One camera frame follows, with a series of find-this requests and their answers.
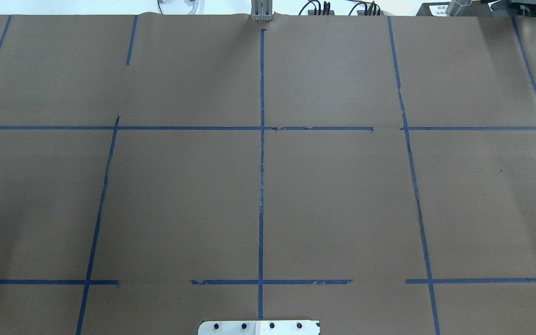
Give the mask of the orange black adapter box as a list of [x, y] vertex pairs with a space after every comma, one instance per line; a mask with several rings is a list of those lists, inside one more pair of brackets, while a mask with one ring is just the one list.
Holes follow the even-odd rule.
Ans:
[[360, 2], [359, 5], [364, 5], [364, 10], [358, 15], [363, 16], [381, 16], [381, 7], [374, 1], [372, 2]]
[[332, 9], [331, 2], [329, 1], [318, 1], [310, 0], [306, 3], [302, 10], [307, 9], [307, 15], [310, 16], [333, 16], [335, 15], [334, 10]]

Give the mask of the metal cup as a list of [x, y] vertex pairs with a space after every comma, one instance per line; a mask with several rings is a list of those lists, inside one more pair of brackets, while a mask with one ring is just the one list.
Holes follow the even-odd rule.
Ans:
[[447, 16], [466, 16], [472, 0], [451, 0], [445, 10]]

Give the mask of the aluminium frame post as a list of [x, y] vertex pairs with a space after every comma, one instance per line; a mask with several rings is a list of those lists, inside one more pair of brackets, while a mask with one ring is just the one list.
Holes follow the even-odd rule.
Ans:
[[274, 19], [272, 0], [251, 0], [251, 21], [272, 21]]

